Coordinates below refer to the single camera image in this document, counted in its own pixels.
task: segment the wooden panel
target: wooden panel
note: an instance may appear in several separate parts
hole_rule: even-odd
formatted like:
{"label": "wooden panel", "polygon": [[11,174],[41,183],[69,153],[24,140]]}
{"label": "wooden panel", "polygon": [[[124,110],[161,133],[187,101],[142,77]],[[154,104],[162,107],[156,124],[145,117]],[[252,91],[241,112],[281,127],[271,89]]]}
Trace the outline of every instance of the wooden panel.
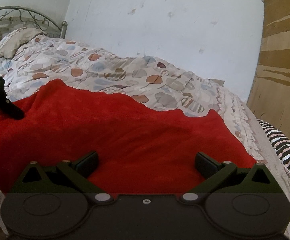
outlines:
{"label": "wooden panel", "polygon": [[290,0],[264,2],[261,52],[247,105],[290,138]]}

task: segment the bed frame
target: bed frame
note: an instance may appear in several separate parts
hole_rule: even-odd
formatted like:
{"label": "bed frame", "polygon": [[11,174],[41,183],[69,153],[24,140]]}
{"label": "bed frame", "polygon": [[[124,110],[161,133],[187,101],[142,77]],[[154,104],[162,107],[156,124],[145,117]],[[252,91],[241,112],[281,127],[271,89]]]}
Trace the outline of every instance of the bed frame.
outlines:
{"label": "bed frame", "polygon": [[22,27],[37,28],[50,38],[65,38],[67,22],[58,25],[48,16],[26,7],[0,7],[0,40],[9,32]]}

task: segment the striped fabric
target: striped fabric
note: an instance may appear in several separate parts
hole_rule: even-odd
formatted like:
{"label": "striped fabric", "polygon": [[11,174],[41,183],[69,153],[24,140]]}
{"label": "striped fabric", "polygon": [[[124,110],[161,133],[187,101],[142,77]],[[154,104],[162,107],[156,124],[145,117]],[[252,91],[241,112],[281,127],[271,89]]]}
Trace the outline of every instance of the striped fabric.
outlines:
{"label": "striped fabric", "polygon": [[282,131],[258,119],[281,162],[290,171],[290,140]]}

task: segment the bed sheet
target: bed sheet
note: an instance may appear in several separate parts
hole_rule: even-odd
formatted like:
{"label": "bed sheet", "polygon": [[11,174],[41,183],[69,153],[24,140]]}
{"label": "bed sheet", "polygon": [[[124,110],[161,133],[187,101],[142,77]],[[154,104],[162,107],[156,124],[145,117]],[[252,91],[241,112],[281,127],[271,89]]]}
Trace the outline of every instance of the bed sheet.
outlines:
{"label": "bed sheet", "polygon": [[[290,201],[290,172],[256,117],[236,95],[211,80],[156,57],[120,58],[102,48],[44,35],[22,45],[13,59],[0,58],[0,75],[11,101],[60,78],[78,89],[129,95],[157,111],[181,109],[186,116],[199,117],[214,109],[246,151],[267,165]],[[290,224],[286,236],[290,238]]]}

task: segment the red blanket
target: red blanket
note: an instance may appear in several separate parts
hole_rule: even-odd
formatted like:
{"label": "red blanket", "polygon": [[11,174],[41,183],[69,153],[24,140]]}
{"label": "red blanket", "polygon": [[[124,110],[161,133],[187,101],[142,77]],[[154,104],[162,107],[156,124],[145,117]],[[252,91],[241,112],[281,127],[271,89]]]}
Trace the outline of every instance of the red blanket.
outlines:
{"label": "red blanket", "polygon": [[8,192],[30,161],[52,166],[91,150],[99,167],[88,178],[109,193],[182,193],[204,181],[194,167],[203,151],[219,162],[251,167],[255,160],[221,117],[158,112],[123,94],[92,93],[61,80],[15,103],[16,121],[0,111],[0,189]]}

